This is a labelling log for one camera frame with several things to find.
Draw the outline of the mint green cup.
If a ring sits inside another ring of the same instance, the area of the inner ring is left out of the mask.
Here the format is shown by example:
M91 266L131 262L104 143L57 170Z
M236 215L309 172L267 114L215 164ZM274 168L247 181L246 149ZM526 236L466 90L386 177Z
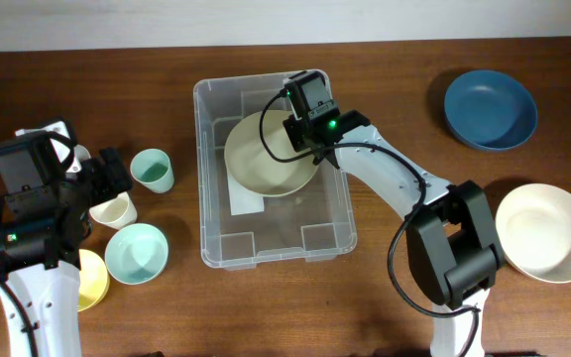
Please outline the mint green cup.
M174 184L171 159L162 150L147 149L138 153L130 164L135 181L154 193L165 193Z

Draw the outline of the beige bowl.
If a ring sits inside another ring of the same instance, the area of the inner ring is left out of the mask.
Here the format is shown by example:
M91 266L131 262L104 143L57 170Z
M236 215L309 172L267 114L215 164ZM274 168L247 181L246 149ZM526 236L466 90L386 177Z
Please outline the beige bowl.
M316 175L318 166L307 157L291 163L280 163L266 151L260 139L259 122L262 112L242 119L229 134L224 158L227 172L245 189L267 197L292 194L303 188ZM264 138L278 158L295 156L283 126L290 112L268 110L264 116Z

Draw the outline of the dark blue bowl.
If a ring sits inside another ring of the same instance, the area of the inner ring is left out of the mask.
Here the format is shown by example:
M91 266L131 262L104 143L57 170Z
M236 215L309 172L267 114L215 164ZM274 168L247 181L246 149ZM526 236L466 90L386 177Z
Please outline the dark blue bowl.
M495 70L468 71L452 81L444 96L446 124L465 145L504 152L523 145L538 125L530 92Z

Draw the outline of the cream white bowl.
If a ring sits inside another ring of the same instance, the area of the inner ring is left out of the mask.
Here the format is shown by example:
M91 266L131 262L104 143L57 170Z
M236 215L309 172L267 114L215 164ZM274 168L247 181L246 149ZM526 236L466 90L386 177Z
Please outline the cream white bowl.
M571 283L571 193L529 183L501 201L496 226L508 262L550 284Z

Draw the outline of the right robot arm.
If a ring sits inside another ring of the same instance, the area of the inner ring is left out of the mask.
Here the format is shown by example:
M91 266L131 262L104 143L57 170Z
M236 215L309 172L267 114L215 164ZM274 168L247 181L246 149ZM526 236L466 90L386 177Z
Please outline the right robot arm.
M340 111L317 70L285 79L280 96L293 110L284 126L298 157L326 160L356 177L401 217L388 254L406 242L411 275L433 304L410 303L433 319L431 355L485 355L483 310L506 259L484 190L432 175L363 114Z

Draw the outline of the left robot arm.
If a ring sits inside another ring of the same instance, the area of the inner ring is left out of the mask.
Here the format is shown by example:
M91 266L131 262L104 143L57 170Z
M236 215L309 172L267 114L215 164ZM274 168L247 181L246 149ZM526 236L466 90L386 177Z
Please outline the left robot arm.
M91 207L130 190L114 148L80 162L70 121L57 117L0 143L0 300L13 356L78 356L79 247Z

